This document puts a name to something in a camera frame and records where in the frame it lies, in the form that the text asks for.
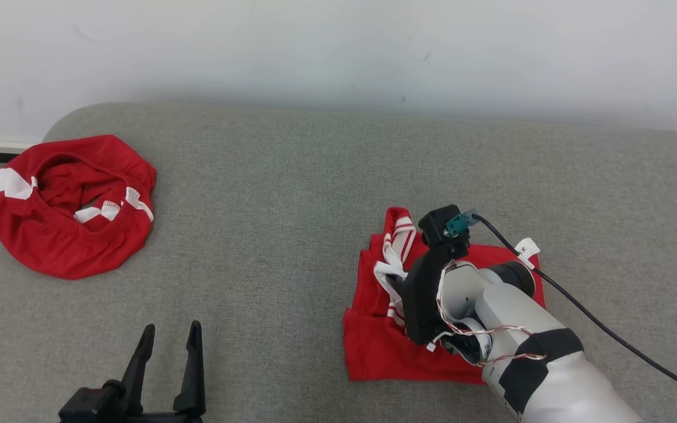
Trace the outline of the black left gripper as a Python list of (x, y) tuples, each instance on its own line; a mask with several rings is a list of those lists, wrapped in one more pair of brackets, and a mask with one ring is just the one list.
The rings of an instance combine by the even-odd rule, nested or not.
[(139, 343), (120, 381), (102, 388), (80, 388), (59, 410), (60, 423), (203, 423), (205, 414), (205, 360), (202, 325), (192, 321), (186, 340), (185, 375), (172, 412), (143, 412), (142, 389), (146, 365), (152, 356), (154, 324), (143, 329)]

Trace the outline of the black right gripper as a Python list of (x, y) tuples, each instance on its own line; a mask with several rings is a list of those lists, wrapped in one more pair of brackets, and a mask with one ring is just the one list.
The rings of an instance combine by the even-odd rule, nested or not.
[(440, 280), (449, 263), (467, 256), (469, 248), (469, 241), (439, 244), (417, 258), (407, 276), (385, 276), (385, 290), (392, 301), (402, 301), (407, 337), (417, 345), (431, 343), (444, 331), (436, 300)]

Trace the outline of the red printed t-shirt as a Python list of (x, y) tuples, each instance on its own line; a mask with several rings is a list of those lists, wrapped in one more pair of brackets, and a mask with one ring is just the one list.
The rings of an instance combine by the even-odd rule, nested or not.
[(354, 302), (344, 313), (350, 380), (482, 383), (481, 371), (444, 351), (440, 341), (424, 347), (406, 336), (401, 300), (388, 282), (427, 250), (409, 211), (387, 209), (383, 233), (373, 234), (360, 253)]

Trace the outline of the red shorts with white stripes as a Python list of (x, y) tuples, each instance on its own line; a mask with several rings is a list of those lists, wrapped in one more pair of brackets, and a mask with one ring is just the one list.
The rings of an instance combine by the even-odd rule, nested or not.
[(0, 243), (56, 278), (116, 270), (145, 246), (156, 176), (113, 135), (32, 146), (0, 169)]

